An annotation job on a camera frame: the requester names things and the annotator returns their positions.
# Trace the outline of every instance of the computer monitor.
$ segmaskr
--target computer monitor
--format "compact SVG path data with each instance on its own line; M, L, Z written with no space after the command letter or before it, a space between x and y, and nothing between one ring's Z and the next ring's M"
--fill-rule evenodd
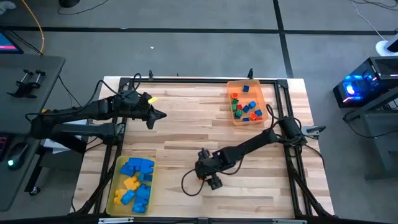
M0 32L0 54L23 54L24 51L4 33Z

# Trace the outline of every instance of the yellow lego brick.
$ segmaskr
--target yellow lego brick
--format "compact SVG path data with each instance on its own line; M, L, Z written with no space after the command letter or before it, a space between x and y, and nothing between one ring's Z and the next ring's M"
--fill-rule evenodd
M119 189L119 190L115 190L114 192L114 199L113 199L113 203L115 203L116 205L121 205L122 202L120 201L123 197L123 195L127 193L126 189Z
M137 177L129 177L123 183L128 190L136 190L141 185Z

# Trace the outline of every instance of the orange bin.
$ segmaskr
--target orange bin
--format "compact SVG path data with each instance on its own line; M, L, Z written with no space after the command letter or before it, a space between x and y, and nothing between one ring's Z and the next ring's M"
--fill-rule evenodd
M243 92L243 86L249 86L248 92ZM240 80L240 81L229 81L226 84L228 99L229 99L229 108L231 108L231 117L233 120L233 124L235 126L247 125L247 124L258 124L262 123L268 119L268 112L266 110L266 102L264 101L264 97L262 95L261 85L259 80ZM237 105L242 105L242 107L248 105L250 102L256 102L256 106L253 109L250 109L247 113L243 111L243 115L240 119L235 119L235 111L232 109L232 94L237 93L237 99L239 102ZM254 113L256 110L261 110L262 112L262 120L249 120L243 121L243 118L248 118L251 113Z

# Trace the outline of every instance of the gray desk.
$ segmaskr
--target gray desk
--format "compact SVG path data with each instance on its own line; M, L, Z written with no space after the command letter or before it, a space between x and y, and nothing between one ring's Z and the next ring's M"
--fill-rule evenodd
M19 133L10 142L5 158L0 161L0 212L9 210L16 194L24 180L30 164L40 146L40 141L27 138L29 150L25 157L24 165L18 170L7 168L6 157L9 149L18 142L21 142L29 133L30 124L25 119L26 113L39 113L47 101L52 88L57 81L65 59L61 57L38 56L38 55L0 55L0 132ZM15 81L20 80L24 73L22 69L45 71L48 76L43 79L42 86L35 91L36 99L10 99L7 91L15 91Z

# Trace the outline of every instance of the gray floor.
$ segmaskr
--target gray floor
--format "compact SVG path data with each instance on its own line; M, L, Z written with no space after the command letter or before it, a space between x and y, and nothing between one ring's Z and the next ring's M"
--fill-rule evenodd
M97 2L82 1L79 11ZM393 4L393 0L384 0ZM56 1L28 1L43 26L74 27L174 27L275 29L272 0L110 0L77 16L57 15ZM371 30L358 17L349 0L279 0L285 29ZM358 6L380 30L394 30L397 13L374 6ZM0 24L34 26L24 8L0 16ZM38 32L19 32L40 45ZM333 206L343 218L397 223L398 182L367 183L364 175L377 168L368 142L356 136L341 120L331 89L369 56L380 38L370 36L288 35L287 45L295 78L304 78L316 124L327 129L320 140ZM46 32L45 53L67 59L65 84L82 102L95 81L105 75L146 74L240 77L254 68L255 77L286 77L276 34L139 34ZM47 107L69 104L57 84ZM63 215L69 211L78 173L44 174L42 192L28 197L21 192L0 219ZM58 198L57 206L53 200Z

